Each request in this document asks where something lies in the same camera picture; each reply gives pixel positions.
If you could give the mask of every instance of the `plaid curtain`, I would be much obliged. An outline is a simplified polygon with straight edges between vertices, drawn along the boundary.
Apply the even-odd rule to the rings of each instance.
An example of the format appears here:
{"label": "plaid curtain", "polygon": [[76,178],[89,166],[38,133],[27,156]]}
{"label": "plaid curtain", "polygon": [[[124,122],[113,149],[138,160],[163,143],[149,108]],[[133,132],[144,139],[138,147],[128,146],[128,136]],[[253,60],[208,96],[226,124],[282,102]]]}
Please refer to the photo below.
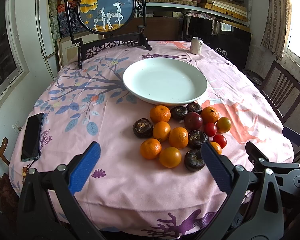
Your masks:
{"label": "plaid curtain", "polygon": [[291,24],[290,0],[270,0],[262,45],[282,59]]}

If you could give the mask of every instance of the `phone screen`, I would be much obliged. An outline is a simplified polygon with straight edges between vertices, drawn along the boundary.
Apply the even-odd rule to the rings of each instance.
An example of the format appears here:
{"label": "phone screen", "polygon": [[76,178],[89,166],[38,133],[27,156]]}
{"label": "phone screen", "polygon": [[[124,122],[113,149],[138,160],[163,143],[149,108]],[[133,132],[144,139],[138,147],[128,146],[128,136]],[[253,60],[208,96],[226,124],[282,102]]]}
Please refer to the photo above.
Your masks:
{"label": "phone screen", "polygon": [[40,157],[40,135],[43,121],[43,113],[30,116],[23,139],[21,161],[27,162]]}

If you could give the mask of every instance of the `floral tablecloth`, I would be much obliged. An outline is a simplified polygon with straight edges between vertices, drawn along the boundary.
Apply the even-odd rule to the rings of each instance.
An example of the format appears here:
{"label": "floral tablecloth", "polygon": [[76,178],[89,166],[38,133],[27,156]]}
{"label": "floral tablecloth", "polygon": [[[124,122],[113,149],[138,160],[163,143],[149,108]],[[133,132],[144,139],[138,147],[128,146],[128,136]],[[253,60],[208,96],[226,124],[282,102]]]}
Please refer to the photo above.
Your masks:
{"label": "floral tablecloth", "polygon": [[[215,184],[207,167],[191,173],[183,163],[174,169],[139,153],[143,139],[136,138],[133,123],[148,118],[153,105],[130,94],[122,82],[124,70],[150,57],[169,57],[189,62],[209,82],[198,100],[214,106],[232,121],[224,134],[228,141],[222,154],[234,165],[252,169],[245,143],[253,142],[273,162],[291,162],[290,141],[270,105],[234,65],[204,45],[201,55],[189,53],[189,42],[152,41],[143,47],[117,46],[84,61],[81,70],[70,63],[43,92],[29,116],[44,112],[40,149],[32,167],[39,172],[68,164],[92,141],[101,145],[101,157],[81,192],[75,194],[89,219],[102,230],[143,236],[177,238],[204,228],[226,195]],[[171,128],[180,126],[170,121]],[[9,176],[15,191],[22,188],[20,161],[23,126],[10,161]],[[162,148],[168,147],[166,141]],[[182,155],[189,150],[181,150]],[[67,221],[55,193],[50,192],[59,218]]]}

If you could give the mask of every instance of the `plate rim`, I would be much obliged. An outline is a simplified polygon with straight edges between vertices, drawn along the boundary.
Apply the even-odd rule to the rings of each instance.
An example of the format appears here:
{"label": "plate rim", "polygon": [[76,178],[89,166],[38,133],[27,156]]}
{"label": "plate rim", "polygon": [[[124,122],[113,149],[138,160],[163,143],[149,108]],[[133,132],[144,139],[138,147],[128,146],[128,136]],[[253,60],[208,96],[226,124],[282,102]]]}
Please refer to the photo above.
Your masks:
{"label": "plate rim", "polygon": [[[198,96],[198,97],[196,97],[196,98],[193,98],[193,99],[187,100],[187,101],[183,101],[183,102],[162,102],[162,101],[153,100],[153,99],[150,99],[150,98],[143,97],[143,96],[138,95],[138,94],[136,94],[135,92],[133,92],[133,91],[126,85],[126,82],[125,82],[124,76],[125,76],[125,73],[126,73],[127,69],[128,69],[129,67],[131,67],[133,64],[138,63],[138,62],[140,62],[140,61],[143,61],[143,60],[153,60],[153,59],[159,59],[159,58],[165,59],[165,60],[177,60],[177,61],[181,61],[181,62],[183,62],[183,63],[185,63],[185,64],[188,64],[188,65],[190,65],[191,67],[194,67],[195,69],[197,69],[197,71],[199,71],[199,72],[202,74],[202,76],[204,77],[204,79],[205,79],[205,81],[206,81],[206,83],[207,83],[207,87],[206,87],[206,89],[204,90],[204,92],[203,92],[200,96]],[[138,97],[138,98],[140,98],[141,100],[146,101],[146,102],[150,102],[150,101],[151,101],[151,102],[157,102],[157,103],[162,104],[162,105],[175,105],[175,106],[176,106],[176,105],[180,105],[180,106],[182,106],[182,105],[186,105],[186,104],[192,103],[192,102],[194,102],[194,101],[200,99],[200,98],[204,95],[204,93],[207,91],[207,89],[208,89],[208,80],[207,80],[206,76],[201,72],[200,69],[198,69],[196,66],[194,66],[194,65],[192,65],[192,64],[190,64],[190,63],[188,63],[188,62],[185,62],[184,60],[179,60],[179,59],[176,59],[176,58],[165,58],[165,57],[144,58],[144,59],[142,59],[142,60],[138,60],[138,61],[136,61],[136,62],[133,62],[132,64],[130,64],[130,65],[125,69],[125,71],[124,71],[124,73],[123,73],[123,75],[122,75],[122,81],[123,81],[123,85],[125,86],[125,88],[126,88],[130,93],[132,93],[133,95],[135,95],[136,97]]]}

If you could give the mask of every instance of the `can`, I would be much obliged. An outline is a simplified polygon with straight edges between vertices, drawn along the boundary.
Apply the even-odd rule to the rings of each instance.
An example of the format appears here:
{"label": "can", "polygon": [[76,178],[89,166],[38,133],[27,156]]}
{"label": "can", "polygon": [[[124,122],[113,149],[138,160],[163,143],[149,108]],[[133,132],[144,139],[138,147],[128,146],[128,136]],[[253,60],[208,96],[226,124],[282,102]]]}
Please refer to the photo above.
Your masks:
{"label": "can", "polygon": [[191,39],[190,53],[199,55],[202,51],[203,41],[201,38],[193,37]]}

